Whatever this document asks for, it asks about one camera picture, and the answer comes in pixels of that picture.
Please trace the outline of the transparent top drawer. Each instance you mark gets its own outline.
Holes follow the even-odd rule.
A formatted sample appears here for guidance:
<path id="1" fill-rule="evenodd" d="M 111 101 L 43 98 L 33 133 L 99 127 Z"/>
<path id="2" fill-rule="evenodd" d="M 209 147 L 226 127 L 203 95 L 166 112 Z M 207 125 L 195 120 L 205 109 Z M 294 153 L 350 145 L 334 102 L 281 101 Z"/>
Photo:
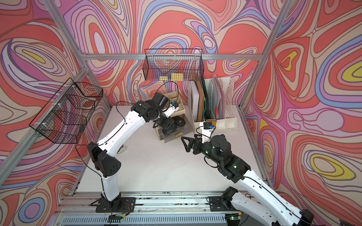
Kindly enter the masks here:
<path id="1" fill-rule="evenodd" d="M 193 127 L 187 119 L 185 119 L 185 125 L 183 127 L 177 127 L 176 131 L 164 137 L 163 141 L 165 143 L 171 142 L 173 140 L 179 139 L 184 135 L 193 132 Z"/>

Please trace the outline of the beige drawer organizer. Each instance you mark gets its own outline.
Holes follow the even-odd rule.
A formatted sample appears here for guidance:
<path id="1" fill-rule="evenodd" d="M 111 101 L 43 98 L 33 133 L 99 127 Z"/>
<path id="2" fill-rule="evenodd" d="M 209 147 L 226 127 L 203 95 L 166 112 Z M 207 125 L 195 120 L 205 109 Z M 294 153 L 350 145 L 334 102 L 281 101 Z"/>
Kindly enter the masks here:
<path id="1" fill-rule="evenodd" d="M 160 141 L 164 141 L 165 143 L 167 142 L 170 142 L 174 139 L 177 139 L 178 137 L 180 137 L 182 134 L 186 134 L 186 130 L 188 129 L 188 125 L 186 125 L 186 123 L 188 123 L 188 121 L 186 120 L 186 110 L 184 108 L 184 105 L 183 105 L 183 101 L 181 99 L 181 97 L 178 96 L 178 92 L 172 92 L 172 93 L 166 93 L 164 94 L 165 97 L 167 97 L 171 102 L 174 102 L 176 101 L 178 104 L 179 104 L 179 109 L 172 113 L 171 114 L 171 118 L 174 118 L 174 117 L 180 117 L 182 118 L 185 123 L 182 127 L 180 127 L 178 124 L 177 124 L 177 120 L 174 120 L 174 124 L 176 125 L 176 130 L 169 134 L 169 135 L 164 135 L 162 130 L 163 128 L 161 126 L 157 126 L 155 128 L 155 131 L 156 131 L 156 135 L 157 135 L 157 138 L 158 140 Z"/>

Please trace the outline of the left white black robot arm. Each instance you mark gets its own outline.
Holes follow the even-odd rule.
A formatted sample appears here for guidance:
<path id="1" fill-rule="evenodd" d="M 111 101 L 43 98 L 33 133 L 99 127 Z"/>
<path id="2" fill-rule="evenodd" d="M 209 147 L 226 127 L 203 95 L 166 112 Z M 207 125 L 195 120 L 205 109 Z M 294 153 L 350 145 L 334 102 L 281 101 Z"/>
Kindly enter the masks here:
<path id="1" fill-rule="evenodd" d="M 108 202 L 120 196 L 117 173 L 121 163 L 115 156 L 122 145 L 141 126 L 150 121 L 160 126 L 162 133 L 166 136 L 175 132 L 185 124 L 184 120 L 176 123 L 171 117 L 179 108 L 177 100 L 170 100 L 165 95 L 156 92 L 152 99 L 133 104 L 127 116 L 108 135 L 97 144 L 91 142 L 87 146 L 95 169 L 101 173 L 102 197 Z"/>

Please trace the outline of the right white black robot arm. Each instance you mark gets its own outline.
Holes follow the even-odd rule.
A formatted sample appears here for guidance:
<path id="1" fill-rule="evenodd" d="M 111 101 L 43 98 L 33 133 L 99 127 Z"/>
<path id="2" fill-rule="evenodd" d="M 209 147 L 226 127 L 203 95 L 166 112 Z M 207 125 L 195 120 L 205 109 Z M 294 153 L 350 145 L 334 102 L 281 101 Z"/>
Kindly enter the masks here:
<path id="1" fill-rule="evenodd" d="M 264 226 L 310 226 L 314 215 L 299 209 L 270 188 L 251 167 L 232 153 L 232 145 L 225 135 L 216 135 L 203 141 L 200 134 L 181 138 L 186 152 L 203 154 L 216 163 L 217 170 L 234 184 L 243 187 L 257 199 L 243 196 L 237 189 L 228 187 L 222 194 L 222 205 L 227 210 L 238 210 L 251 216 Z"/>

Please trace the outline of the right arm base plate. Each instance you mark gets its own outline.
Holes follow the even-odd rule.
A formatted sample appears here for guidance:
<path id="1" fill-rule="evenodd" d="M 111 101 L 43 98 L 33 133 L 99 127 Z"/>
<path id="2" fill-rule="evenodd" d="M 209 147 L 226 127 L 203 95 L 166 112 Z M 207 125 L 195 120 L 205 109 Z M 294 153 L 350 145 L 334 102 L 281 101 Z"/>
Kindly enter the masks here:
<path id="1" fill-rule="evenodd" d="M 209 203 L 211 212 L 238 211 L 226 198 L 223 198 L 222 196 L 209 196 L 206 198 L 206 201 Z"/>

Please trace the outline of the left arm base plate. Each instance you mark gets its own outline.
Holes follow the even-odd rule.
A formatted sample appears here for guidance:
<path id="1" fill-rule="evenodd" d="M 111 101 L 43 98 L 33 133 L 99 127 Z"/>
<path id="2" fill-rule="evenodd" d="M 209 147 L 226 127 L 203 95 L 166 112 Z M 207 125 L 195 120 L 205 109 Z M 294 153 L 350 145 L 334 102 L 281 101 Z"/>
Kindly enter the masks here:
<path id="1" fill-rule="evenodd" d="M 101 196 L 99 199 L 96 212 L 97 213 L 132 213 L 134 211 L 135 197 L 116 197 L 113 201 L 108 201 Z"/>

